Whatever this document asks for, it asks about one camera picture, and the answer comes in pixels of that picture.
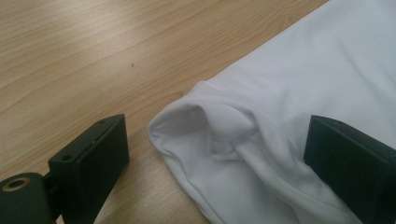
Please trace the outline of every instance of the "cloth fold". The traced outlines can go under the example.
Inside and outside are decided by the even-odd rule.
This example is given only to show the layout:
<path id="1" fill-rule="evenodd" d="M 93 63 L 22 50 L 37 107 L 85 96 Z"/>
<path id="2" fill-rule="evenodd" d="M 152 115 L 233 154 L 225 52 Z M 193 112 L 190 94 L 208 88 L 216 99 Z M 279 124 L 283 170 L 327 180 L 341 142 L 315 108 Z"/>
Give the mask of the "cloth fold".
<path id="1" fill-rule="evenodd" d="M 332 0 L 148 126 L 213 223 L 361 223 L 304 164 L 310 116 L 396 147 L 396 2 Z"/>

